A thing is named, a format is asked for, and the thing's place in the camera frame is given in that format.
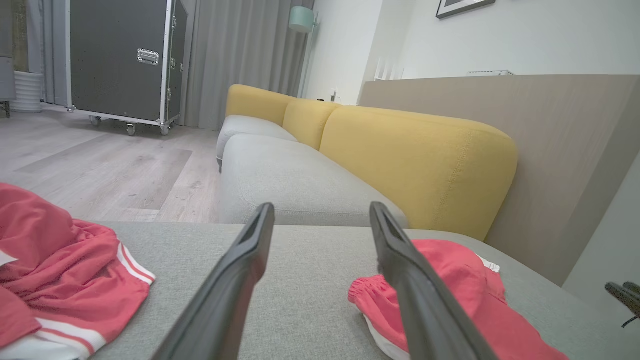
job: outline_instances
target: laminate floor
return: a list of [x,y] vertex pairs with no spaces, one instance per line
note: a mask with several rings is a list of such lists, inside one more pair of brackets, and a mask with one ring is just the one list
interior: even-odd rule
[[103,120],[45,106],[0,119],[0,182],[89,221],[216,222],[218,133]]

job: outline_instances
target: gray sofa seat cushion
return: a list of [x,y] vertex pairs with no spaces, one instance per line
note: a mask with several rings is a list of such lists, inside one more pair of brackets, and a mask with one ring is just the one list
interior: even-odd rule
[[[243,226],[104,225],[115,230],[157,280],[124,332],[91,359],[149,359]],[[622,329],[489,245],[440,231],[408,230],[407,235],[455,241],[500,265],[509,305],[570,359],[637,359],[640,330],[633,324]],[[351,282],[377,274],[377,258],[370,229],[276,226],[266,273],[251,298],[238,359],[388,360],[364,317],[347,301]]]
[[272,202],[280,225],[370,226],[372,201],[408,227],[393,202],[307,145],[247,134],[227,142],[216,193],[222,224],[244,224],[260,204]]
[[220,129],[220,135],[218,135],[218,144],[216,146],[216,157],[218,159],[223,159],[227,142],[231,136],[236,134],[264,135],[297,142],[292,134],[278,124],[274,124],[268,120],[243,115],[229,115],[225,119],[222,129]]

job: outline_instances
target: red clothing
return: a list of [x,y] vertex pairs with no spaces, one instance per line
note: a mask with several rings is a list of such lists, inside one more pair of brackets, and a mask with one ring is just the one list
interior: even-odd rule
[[25,335],[88,357],[113,341],[155,276],[113,230],[0,184],[0,352]]
[[[461,307],[501,360],[568,359],[548,346],[537,330],[507,305],[500,274],[483,265],[468,248],[445,240],[414,240]],[[382,275],[353,282],[348,299],[372,326],[408,352],[396,291]]]

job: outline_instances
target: metal latch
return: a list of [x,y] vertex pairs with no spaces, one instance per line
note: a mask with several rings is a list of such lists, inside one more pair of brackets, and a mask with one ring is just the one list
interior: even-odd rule
[[143,64],[158,65],[160,54],[151,50],[138,49],[138,61]]

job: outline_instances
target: yellow cushion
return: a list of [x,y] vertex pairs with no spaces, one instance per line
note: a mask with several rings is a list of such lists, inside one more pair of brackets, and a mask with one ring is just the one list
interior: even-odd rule
[[232,85],[227,94],[227,114],[257,117],[280,126],[287,105],[295,97],[246,85]]
[[298,142],[320,149],[320,140],[329,115],[341,105],[308,99],[296,99],[289,103],[282,127]]
[[484,241],[517,165],[509,136],[478,122],[343,106],[320,152],[404,211],[414,229]]

